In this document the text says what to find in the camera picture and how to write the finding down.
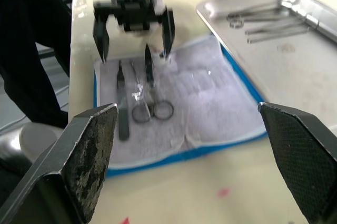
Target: red mark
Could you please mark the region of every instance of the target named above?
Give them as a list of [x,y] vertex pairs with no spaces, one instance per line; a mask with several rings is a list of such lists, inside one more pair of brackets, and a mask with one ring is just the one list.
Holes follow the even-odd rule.
[[217,195],[218,195],[220,198],[226,197],[226,196],[228,196],[228,194],[230,194],[230,189],[229,189],[229,188],[221,189],[221,190],[217,193]]
[[129,222],[128,218],[126,218],[125,220],[123,220],[123,221],[121,222],[121,224],[130,224],[130,222]]

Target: surgical scissors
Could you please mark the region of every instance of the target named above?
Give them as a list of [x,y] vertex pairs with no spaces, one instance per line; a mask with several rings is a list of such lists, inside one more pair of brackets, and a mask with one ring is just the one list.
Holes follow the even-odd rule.
[[[130,62],[133,73],[137,80],[138,85],[140,81],[136,74],[136,69],[132,62]],[[155,95],[155,89],[150,86],[150,91],[148,92],[148,97],[150,101],[138,104],[132,109],[132,118],[137,123],[146,123],[155,117],[159,120],[168,120],[173,116],[174,108],[170,101],[161,100],[157,101],[157,96]]]

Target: surgical instrument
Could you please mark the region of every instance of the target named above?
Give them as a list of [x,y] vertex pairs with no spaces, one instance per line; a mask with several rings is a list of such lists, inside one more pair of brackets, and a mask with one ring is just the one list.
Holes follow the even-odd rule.
[[[137,83],[139,84],[139,78],[136,74],[136,69],[131,62],[132,70],[135,74]],[[152,68],[152,59],[151,52],[149,47],[146,45],[145,50],[145,71],[146,71],[146,81],[149,84],[150,90],[148,93],[148,102],[137,104],[132,109],[132,117],[137,123],[145,123],[151,120],[151,118],[156,117],[159,120],[168,120],[173,116],[174,108],[170,101],[162,100],[157,101],[157,96],[155,93],[154,86],[154,77],[153,77],[153,68]]]
[[126,141],[130,136],[130,130],[128,126],[128,106],[127,106],[125,79],[123,75],[121,60],[118,62],[117,96],[118,96],[118,136],[121,141]]
[[284,38],[284,37],[289,37],[289,36],[293,36],[293,35],[305,34],[310,29],[311,29],[310,27],[306,27],[305,29],[295,30],[293,32],[276,33],[274,35],[268,35],[268,36],[263,37],[263,38],[248,38],[247,43],[253,44],[253,43],[257,43],[257,42],[273,40],[275,38]]
[[230,28],[239,29],[243,27],[245,22],[269,22],[287,19],[289,16],[270,15],[270,16],[250,16],[250,17],[237,17],[229,19]]
[[287,22],[287,23],[285,23],[284,21],[279,21],[279,22],[269,24],[266,26],[262,26],[259,28],[246,30],[245,33],[246,35],[258,34],[258,33],[275,33],[275,32],[282,31],[282,30],[288,30],[293,27],[300,26],[302,24],[304,24],[304,22],[299,21],[299,20]]
[[264,4],[259,4],[259,5],[254,5],[251,7],[247,7],[246,9],[236,11],[236,12],[231,12],[227,15],[227,18],[234,18],[238,16],[249,16],[249,15],[255,15],[256,13],[264,13],[264,12],[270,12],[270,11],[275,11],[279,9],[274,2],[270,3],[264,3]]

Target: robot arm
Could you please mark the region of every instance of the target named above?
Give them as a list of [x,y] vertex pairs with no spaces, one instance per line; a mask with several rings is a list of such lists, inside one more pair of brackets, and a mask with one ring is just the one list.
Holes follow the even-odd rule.
[[159,0],[111,0],[109,3],[94,4],[93,36],[103,62],[106,61],[109,48],[106,22],[110,15],[117,19],[119,26],[126,32],[148,31],[151,23],[161,24],[164,45],[162,57],[168,58],[175,36],[174,17],[171,9],[160,7],[158,2]]

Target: metal jaw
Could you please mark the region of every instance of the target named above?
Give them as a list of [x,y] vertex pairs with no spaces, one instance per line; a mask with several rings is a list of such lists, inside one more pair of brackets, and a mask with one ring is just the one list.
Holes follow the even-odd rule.
[[4,203],[0,223],[88,223],[103,186],[116,118],[116,105],[74,117]]
[[106,30],[106,21],[110,15],[114,15],[124,31],[148,31],[150,23],[162,24],[164,57],[167,58],[173,44],[175,25],[173,11],[165,8],[161,15],[156,15],[151,0],[117,0],[113,3],[94,4],[94,40],[103,63],[106,62],[109,48],[109,35]]

